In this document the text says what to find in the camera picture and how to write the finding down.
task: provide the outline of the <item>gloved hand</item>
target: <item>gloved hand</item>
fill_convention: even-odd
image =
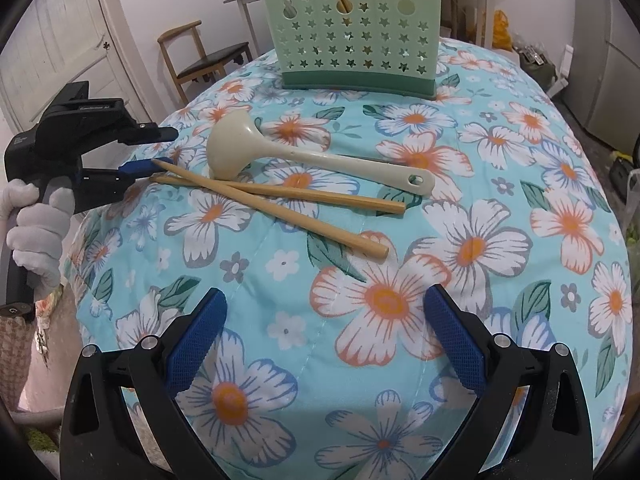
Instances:
[[[14,261],[37,278],[30,280],[34,298],[42,300],[60,283],[62,240],[69,232],[76,204],[70,189],[57,189],[49,203],[37,203],[39,192],[33,184],[12,180],[0,193],[0,240],[6,233],[6,221],[15,208],[17,226],[6,233],[6,243],[14,250]]]

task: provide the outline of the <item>tablecloth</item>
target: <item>tablecloth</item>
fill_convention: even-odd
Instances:
[[[148,181],[84,221],[66,275],[85,343],[130,348],[210,287],[225,293],[222,336],[177,401],[231,478],[424,475],[474,400],[425,324],[433,283],[521,346],[566,343],[594,462],[603,453],[632,348],[616,218],[580,143],[518,67],[441,40],[437,70],[433,101],[287,91],[270,52],[172,114],[163,124],[180,131],[175,142],[133,156],[208,174],[210,128],[246,110],[273,142],[427,168],[428,198],[284,160],[255,161],[239,177],[405,202],[401,217],[280,201],[386,244],[382,263],[219,195]],[[525,396],[487,465],[503,456]],[[134,393],[126,399],[140,409]]]

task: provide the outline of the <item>white plastic ladle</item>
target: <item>white plastic ladle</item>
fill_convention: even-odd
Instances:
[[[233,111],[211,129],[207,141],[207,162],[210,176],[233,180],[257,158],[284,158],[316,168],[346,173],[416,195],[431,195],[435,180],[428,170],[396,166],[350,156],[309,152],[294,146],[271,142],[255,127],[249,114]]]

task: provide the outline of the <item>blue textured pad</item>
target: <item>blue textured pad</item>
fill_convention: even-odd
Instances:
[[[486,387],[484,355],[436,286],[424,293],[423,307],[460,382],[480,397]]]
[[[173,159],[167,156],[161,156],[158,158],[158,160],[164,160],[169,164],[174,163]],[[145,178],[146,176],[151,176],[154,173],[165,170],[160,168],[160,166],[154,164],[150,158],[144,158],[141,160],[132,160],[130,162],[126,162],[118,168],[118,171],[126,173],[133,178]]]
[[[173,399],[187,390],[226,321],[226,298],[217,290],[185,330],[182,339],[166,359],[164,387]]]

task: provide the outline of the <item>black chair seat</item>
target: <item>black chair seat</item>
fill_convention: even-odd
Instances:
[[[240,56],[249,43],[238,43],[232,46],[228,46],[223,48],[213,54],[207,54],[207,57],[199,59],[191,66],[185,68],[182,72],[177,75],[178,79],[182,79],[183,77],[190,76],[191,74],[195,74],[204,68],[209,68],[210,66],[214,66],[223,59],[228,57]]]

